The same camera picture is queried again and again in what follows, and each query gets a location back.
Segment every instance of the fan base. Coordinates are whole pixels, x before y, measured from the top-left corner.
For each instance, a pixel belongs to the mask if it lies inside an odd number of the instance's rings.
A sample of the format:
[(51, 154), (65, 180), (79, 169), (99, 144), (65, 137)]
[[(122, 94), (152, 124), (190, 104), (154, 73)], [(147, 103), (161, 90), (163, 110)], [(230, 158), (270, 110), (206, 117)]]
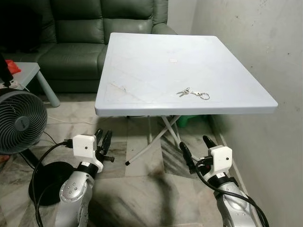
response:
[[(60, 201), (59, 191), (62, 184), (73, 173), (74, 168), (67, 162), (53, 162), (42, 166), (38, 169), (35, 175), (35, 196), (38, 202), (42, 192), (45, 190), (40, 205), (50, 206)], [(28, 187), (28, 193), (32, 201), (33, 196), (32, 181)]]

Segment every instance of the sofa armrest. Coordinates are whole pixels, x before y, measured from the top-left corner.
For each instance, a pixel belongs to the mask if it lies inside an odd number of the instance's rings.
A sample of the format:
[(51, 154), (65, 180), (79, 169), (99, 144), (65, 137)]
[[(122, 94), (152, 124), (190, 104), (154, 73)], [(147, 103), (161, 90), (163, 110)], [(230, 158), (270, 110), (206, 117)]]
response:
[(177, 35), (177, 33), (173, 29), (171, 29), (164, 23), (154, 25), (152, 27), (151, 33), (162, 34), (162, 35)]

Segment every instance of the electric fan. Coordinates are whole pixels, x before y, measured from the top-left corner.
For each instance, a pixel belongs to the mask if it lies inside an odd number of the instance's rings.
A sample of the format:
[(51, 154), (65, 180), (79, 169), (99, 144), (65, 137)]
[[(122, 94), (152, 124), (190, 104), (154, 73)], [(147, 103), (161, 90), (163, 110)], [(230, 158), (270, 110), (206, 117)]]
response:
[[(34, 94), (12, 88), (0, 89), (0, 154), (21, 153), (35, 167), (38, 158), (29, 150), (37, 143), (47, 122), (47, 111), (40, 98)], [(69, 178), (73, 167), (66, 162), (53, 162), (38, 167), (35, 177), (35, 196), (41, 205), (60, 201), (59, 190)], [(31, 199), (32, 184), (28, 189)]]

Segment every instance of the black cable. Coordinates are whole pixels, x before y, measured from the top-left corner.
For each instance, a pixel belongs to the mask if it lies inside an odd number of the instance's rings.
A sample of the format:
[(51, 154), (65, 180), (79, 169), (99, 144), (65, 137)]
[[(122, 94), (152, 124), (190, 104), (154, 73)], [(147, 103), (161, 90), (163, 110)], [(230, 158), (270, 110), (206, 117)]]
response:
[(22, 153), (19, 153), (21, 155), (21, 157), (23, 157), (24, 161), (29, 165), (29, 167), (31, 167), (32, 169), (35, 169), (28, 161), (27, 159), (24, 157), (24, 155)]
[(52, 186), (56, 185), (56, 184), (59, 184), (60, 182), (56, 182), (56, 183), (52, 183), (50, 184), (49, 186), (47, 186), (43, 192), (41, 193), (39, 199), (38, 199), (38, 203), (37, 203), (37, 208), (35, 209), (35, 215), (36, 215), (36, 220), (37, 220), (37, 223), (39, 225), (39, 227), (43, 227), (43, 223), (42, 223), (42, 220), (41, 220), (41, 216), (40, 216), (40, 211), (39, 211), (39, 207), (40, 207), (40, 202), (41, 202), (41, 199), (44, 195), (44, 193)]
[(33, 171), (33, 174), (32, 174), (32, 190), (33, 190), (33, 197), (34, 197), (34, 205), (35, 205), (35, 210), (36, 210), (36, 220), (37, 220), (37, 223), (39, 225), (39, 227), (43, 227), (43, 224), (42, 224), (42, 221), (41, 221), (41, 217), (40, 217), (40, 212), (39, 210), (37, 210), (37, 200), (36, 200), (36, 194), (35, 194), (35, 175), (38, 171), (38, 168), (39, 166), (41, 165), (43, 159), (52, 151), (54, 150), (56, 147), (58, 146), (61, 146), (61, 145), (66, 145), (67, 144), (67, 141), (64, 141), (64, 142), (61, 142), (61, 143), (58, 143), (54, 146), (52, 146), (51, 148), (49, 148), (43, 155), (42, 157), (39, 159), (34, 171)]
[(50, 134), (48, 134), (47, 132), (45, 132), (45, 131), (43, 131), (46, 135), (48, 135), (50, 138), (51, 138), (51, 140), (55, 143), (55, 144), (57, 144), (56, 143), (56, 141), (50, 136)]
[(227, 192), (227, 191), (224, 191), (224, 190), (221, 190), (221, 189), (218, 189), (214, 186), (212, 186), (209, 182), (207, 182), (202, 174), (200, 173), (199, 171), (199, 168), (198, 168), (199, 164), (197, 163), (196, 164), (196, 172), (197, 172), (197, 175), (198, 177), (200, 178), (200, 180), (206, 185), (208, 186), (209, 188), (213, 189), (214, 191), (218, 192), (218, 193), (222, 193), (222, 194), (225, 194), (225, 195), (230, 195), (230, 196), (233, 196), (233, 197), (237, 197), (239, 199), (242, 199), (246, 202), (248, 202), (249, 204), (251, 204), (252, 206), (255, 207), (257, 213), (258, 213), (258, 216), (260, 218), (260, 221), (262, 223), (262, 226), (264, 227), (269, 227), (269, 223), (267, 221), (267, 218), (265, 216), (265, 214), (263, 213), (263, 211), (261, 210), (261, 208), (254, 202), (254, 200), (248, 196), (248, 198), (245, 198), (244, 196), (241, 196), (241, 195), (238, 195), (238, 194), (235, 194), (235, 193), (232, 193), (232, 192)]

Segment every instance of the green leather sofa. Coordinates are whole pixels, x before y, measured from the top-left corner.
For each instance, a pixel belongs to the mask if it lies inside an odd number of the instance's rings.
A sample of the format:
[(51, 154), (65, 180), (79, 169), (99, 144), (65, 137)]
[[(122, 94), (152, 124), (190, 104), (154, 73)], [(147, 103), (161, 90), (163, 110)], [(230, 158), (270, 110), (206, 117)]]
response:
[(112, 32), (171, 34), (168, 0), (9, 0), (42, 15), (37, 53), (6, 59), (38, 62), (55, 92), (97, 92)]

